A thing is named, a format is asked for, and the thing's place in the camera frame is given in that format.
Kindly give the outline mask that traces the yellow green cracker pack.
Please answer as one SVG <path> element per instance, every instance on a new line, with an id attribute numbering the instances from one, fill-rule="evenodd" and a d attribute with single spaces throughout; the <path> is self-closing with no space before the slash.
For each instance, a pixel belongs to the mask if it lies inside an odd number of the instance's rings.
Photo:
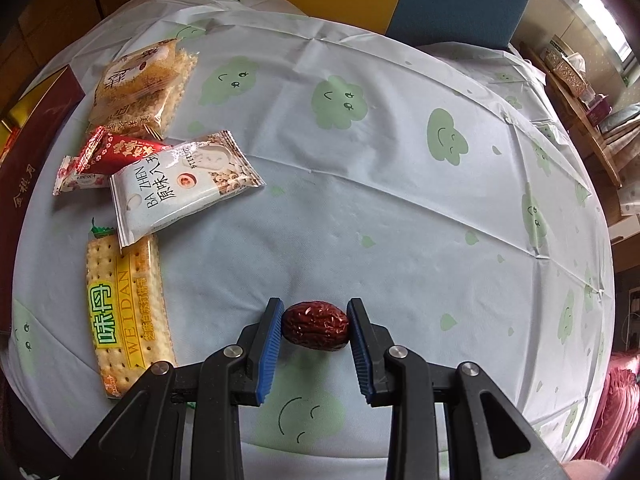
<path id="1" fill-rule="evenodd" d="M 86 289 L 94 353 L 110 399 L 122 398 L 154 363 L 177 364 L 154 235 L 122 248 L 115 229 L 93 226 Z"/>

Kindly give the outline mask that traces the dried red date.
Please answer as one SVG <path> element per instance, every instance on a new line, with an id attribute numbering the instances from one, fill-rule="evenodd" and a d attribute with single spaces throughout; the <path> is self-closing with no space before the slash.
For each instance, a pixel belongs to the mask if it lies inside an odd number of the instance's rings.
<path id="1" fill-rule="evenodd" d="M 337 351 L 348 343 L 349 319 L 334 304 L 303 301 L 282 315 L 282 336 L 291 344 L 318 351 Z"/>

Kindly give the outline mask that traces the white ba zhen snack pack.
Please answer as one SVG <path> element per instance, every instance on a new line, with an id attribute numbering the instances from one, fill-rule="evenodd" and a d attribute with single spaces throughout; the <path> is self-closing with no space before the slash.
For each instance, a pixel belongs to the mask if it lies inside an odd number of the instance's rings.
<path id="1" fill-rule="evenodd" d="M 265 181 L 228 130 L 183 142 L 110 177 L 120 247 Z"/>

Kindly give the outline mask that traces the pink rose candy pack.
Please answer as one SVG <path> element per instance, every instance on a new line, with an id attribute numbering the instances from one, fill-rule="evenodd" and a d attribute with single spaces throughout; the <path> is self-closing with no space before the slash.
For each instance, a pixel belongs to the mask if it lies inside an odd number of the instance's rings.
<path id="1" fill-rule="evenodd" d="M 88 157 L 65 156 L 56 170 L 52 195 L 59 196 L 83 188 L 108 188 L 111 176 L 99 174 L 89 166 Z"/>

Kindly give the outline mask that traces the red wedding candy pack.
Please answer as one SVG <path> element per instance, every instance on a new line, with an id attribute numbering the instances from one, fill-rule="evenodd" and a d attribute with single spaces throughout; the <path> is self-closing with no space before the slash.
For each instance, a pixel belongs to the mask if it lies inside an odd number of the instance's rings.
<path id="1" fill-rule="evenodd" d="M 98 127 L 76 157 L 76 169 L 81 174 L 110 176 L 137 160 L 168 148 L 170 145 L 162 142 L 120 136 Z"/>

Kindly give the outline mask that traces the puffed rice bar pack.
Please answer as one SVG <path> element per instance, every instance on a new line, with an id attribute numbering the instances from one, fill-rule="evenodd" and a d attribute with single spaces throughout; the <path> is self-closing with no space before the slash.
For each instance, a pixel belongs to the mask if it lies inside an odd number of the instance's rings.
<path id="1" fill-rule="evenodd" d="M 196 64 L 196 54 L 179 49 L 169 76 L 111 103 L 100 103 L 91 111 L 88 129 L 101 126 L 123 136 L 164 140 Z"/>

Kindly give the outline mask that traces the orange round cake pack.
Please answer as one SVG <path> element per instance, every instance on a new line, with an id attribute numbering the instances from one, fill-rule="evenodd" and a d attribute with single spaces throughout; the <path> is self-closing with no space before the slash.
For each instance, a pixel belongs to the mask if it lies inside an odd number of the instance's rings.
<path id="1" fill-rule="evenodd" d="M 111 62 L 96 85 L 93 105 L 109 106 L 173 84 L 179 76 L 176 44 L 162 40 Z"/>

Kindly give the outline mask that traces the white green patterned tablecloth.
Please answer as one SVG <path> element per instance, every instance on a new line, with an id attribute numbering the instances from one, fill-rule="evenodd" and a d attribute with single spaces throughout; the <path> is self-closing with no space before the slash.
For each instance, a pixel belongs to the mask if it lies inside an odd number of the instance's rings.
<path id="1" fill-rule="evenodd" d="M 477 362 L 558 460 L 588 437 L 614 330 L 608 228 L 509 60 L 462 72 L 272 0 L 140 0 L 61 51 L 92 93 L 170 36 L 198 55 L 169 134 L 231 131 L 265 180 L 158 234 L 179 364 L 286 304 L 359 297 L 427 361 Z"/>

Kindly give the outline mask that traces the wooden side desk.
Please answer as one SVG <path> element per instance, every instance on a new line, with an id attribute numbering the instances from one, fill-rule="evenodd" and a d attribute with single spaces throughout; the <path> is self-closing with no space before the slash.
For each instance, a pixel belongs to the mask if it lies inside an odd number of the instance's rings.
<path id="1" fill-rule="evenodd" d="M 582 101 L 572 95 L 566 84 L 549 70 L 541 57 L 524 41 L 518 45 L 518 52 L 546 75 L 547 96 L 588 169 L 605 174 L 610 185 L 619 190 L 622 179 L 611 150 L 605 145 L 600 131 L 590 124 Z"/>

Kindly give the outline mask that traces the red gold gift box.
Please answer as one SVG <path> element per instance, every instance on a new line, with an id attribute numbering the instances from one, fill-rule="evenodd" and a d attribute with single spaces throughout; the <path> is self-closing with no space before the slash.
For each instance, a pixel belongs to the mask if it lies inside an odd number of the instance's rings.
<path id="1" fill-rule="evenodd" d="M 58 132 L 85 92 L 65 65 L 1 119 L 1 333 L 12 325 L 15 256 L 32 191 Z"/>

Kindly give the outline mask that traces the tissue box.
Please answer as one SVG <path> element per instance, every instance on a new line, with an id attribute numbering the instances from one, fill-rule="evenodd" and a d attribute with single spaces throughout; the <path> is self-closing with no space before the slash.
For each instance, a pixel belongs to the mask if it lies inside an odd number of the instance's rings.
<path id="1" fill-rule="evenodd" d="M 562 80 L 573 96 L 581 96 L 587 89 L 584 58 L 560 37 L 553 35 L 544 48 L 544 64 Z"/>

